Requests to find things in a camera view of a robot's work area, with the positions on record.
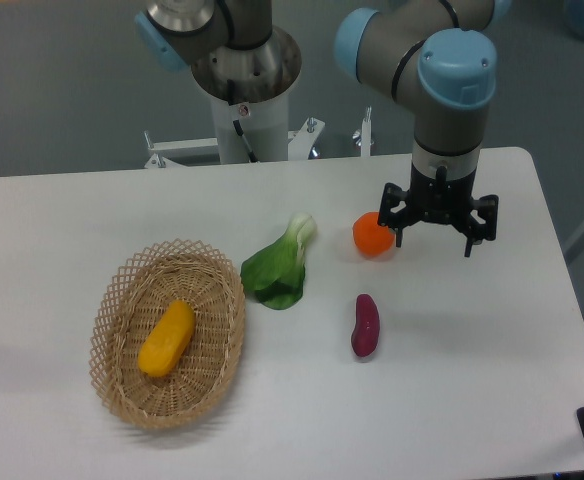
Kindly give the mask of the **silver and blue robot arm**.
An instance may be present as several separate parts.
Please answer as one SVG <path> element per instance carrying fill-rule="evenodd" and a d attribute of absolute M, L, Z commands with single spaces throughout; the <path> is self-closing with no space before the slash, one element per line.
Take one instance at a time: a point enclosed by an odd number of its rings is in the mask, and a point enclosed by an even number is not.
<path fill-rule="evenodd" d="M 485 30 L 509 7 L 409 1 L 387 14 L 357 9 L 338 28 L 338 66 L 414 117 L 410 185 L 387 184 L 380 204 L 379 222 L 396 236 L 419 222 L 452 226 L 468 246 L 497 235 L 497 197 L 472 190 L 496 87 Z M 209 96 L 223 162 L 290 158 L 287 97 L 302 59 L 270 2 L 151 1 L 134 23 L 166 69 L 189 69 Z"/>

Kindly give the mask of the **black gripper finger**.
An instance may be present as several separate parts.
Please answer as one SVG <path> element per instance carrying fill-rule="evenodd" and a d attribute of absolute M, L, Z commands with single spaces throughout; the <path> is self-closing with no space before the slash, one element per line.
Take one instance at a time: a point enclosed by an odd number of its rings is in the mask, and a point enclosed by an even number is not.
<path fill-rule="evenodd" d="M 499 197 L 486 195 L 470 198 L 459 213 L 454 215 L 455 229 L 465 236 L 464 256 L 470 257 L 475 245 L 494 241 L 497 236 Z"/>
<path fill-rule="evenodd" d="M 412 225 L 410 192 L 398 185 L 386 183 L 379 208 L 378 224 L 395 235 L 395 245 L 402 247 L 404 230 Z"/>

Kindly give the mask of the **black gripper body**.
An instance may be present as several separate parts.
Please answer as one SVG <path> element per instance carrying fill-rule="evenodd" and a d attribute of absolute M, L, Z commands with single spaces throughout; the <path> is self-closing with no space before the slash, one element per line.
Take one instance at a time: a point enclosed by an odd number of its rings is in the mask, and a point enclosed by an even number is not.
<path fill-rule="evenodd" d="M 407 226 L 418 222 L 452 226 L 476 226 L 472 216 L 472 191 L 476 171 L 456 180 L 428 177 L 411 166 L 410 188 L 402 211 Z"/>

